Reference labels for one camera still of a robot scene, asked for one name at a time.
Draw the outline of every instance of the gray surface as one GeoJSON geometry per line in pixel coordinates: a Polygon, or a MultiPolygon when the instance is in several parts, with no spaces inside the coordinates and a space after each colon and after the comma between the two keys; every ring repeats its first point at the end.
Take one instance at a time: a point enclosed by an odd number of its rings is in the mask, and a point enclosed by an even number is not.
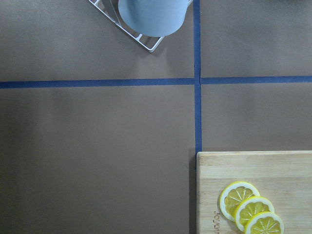
{"type": "Polygon", "coordinates": [[[11,89],[0,100],[0,233],[189,233],[192,86],[11,89]]]}
{"type": "Polygon", "coordinates": [[[0,81],[191,78],[193,7],[150,55],[87,0],[1,0],[0,81]]]}
{"type": "Polygon", "coordinates": [[[203,150],[312,150],[311,90],[312,83],[203,85],[203,150]]]}
{"type": "Polygon", "coordinates": [[[310,76],[312,1],[202,0],[202,77],[310,76]]]}

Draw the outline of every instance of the light blue mug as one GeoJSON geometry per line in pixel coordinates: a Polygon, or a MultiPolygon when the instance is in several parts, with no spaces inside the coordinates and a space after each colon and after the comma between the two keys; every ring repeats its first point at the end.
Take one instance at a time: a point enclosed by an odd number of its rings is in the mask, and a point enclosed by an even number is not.
{"type": "Polygon", "coordinates": [[[119,0],[123,21],[133,30],[150,37],[162,37],[178,30],[189,0],[119,0]]]}

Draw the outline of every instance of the yellow lemon slice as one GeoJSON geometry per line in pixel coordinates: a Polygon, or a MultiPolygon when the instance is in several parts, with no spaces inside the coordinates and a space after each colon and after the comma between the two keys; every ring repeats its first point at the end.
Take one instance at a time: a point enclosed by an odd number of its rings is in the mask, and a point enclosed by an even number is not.
{"type": "Polygon", "coordinates": [[[252,217],[245,226],[245,234],[284,234],[282,219],[272,212],[260,212],[252,217]]]}
{"type": "Polygon", "coordinates": [[[273,204],[262,196],[253,196],[242,201],[235,210],[235,223],[242,232],[247,222],[257,213],[270,211],[274,213],[273,204]]]}
{"type": "Polygon", "coordinates": [[[230,221],[235,221],[234,213],[237,206],[245,199],[252,196],[260,196],[254,185],[237,181],[228,185],[220,195],[219,203],[223,215],[230,221]]]}

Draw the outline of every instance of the cutting board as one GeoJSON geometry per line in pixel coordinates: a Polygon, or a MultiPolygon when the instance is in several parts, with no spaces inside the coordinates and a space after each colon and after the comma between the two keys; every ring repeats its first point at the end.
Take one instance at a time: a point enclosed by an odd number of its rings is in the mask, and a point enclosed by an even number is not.
{"type": "Polygon", "coordinates": [[[312,232],[312,151],[199,152],[197,234],[242,234],[217,202],[222,190],[239,180],[272,202],[285,234],[312,232]]]}

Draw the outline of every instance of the lemon segment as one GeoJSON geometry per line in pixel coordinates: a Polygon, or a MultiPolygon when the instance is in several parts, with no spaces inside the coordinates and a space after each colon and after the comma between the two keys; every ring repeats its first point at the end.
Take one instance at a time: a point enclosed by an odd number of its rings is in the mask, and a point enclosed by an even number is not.
{"type": "Polygon", "coordinates": [[[274,213],[273,204],[262,196],[253,196],[242,201],[235,210],[235,223],[242,232],[247,222],[257,213],[270,211],[274,213]]]}
{"type": "Polygon", "coordinates": [[[242,201],[252,196],[260,196],[260,193],[254,185],[248,182],[237,181],[228,185],[220,195],[221,212],[227,219],[235,222],[236,208],[242,201]]]}
{"type": "Polygon", "coordinates": [[[282,219],[272,212],[260,212],[245,226],[245,234],[284,234],[282,219]]]}

